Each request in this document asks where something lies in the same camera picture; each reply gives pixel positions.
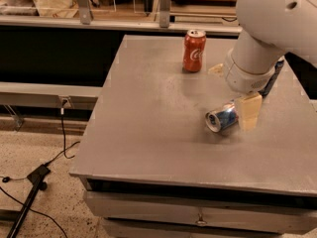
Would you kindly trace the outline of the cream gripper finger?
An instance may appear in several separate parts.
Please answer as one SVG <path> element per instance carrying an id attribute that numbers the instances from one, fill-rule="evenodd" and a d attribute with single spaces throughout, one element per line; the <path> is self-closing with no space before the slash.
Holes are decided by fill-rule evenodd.
<path id="1" fill-rule="evenodd" d="M 223 73 L 223 65 L 221 63 L 218 63 L 216 65 L 213 65 L 210 67 L 207 72 L 209 74 L 217 75 L 219 77 L 222 77 L 224 75 Z"/>
<path id="2" fill-rule="evenodd" d="M 263 98 L 259 93 L 248 94 L 234 101 L 239 126 L 243 131 L 253 130 L 258 123 Z"/>

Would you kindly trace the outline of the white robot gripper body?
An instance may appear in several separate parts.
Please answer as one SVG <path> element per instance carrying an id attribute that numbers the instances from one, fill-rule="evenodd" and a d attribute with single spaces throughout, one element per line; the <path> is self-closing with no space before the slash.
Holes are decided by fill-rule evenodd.
<path id="1" fill-rule="evenodd" d="M 240 51 L 230 49 L 223 64 L 224 78 L 230 88 L 240 93 L 262 90 L 274 74 L 275 51 Z"/>

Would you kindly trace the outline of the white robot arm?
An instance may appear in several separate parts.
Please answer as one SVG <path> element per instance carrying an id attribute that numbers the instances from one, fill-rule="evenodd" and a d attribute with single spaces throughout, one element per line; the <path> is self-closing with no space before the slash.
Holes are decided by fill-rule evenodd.
<path id="1" fill-rule="evenodd" d="M 242 32 L 222 71 L 242 96 L 205 115 L 213 132 L 235 123 L 245 130 L 256 126 L 263 97 L 278 76 L 276 64 L 285 54 L 317 63 L 317 0 L 237 0 L 236 13 Z"/>

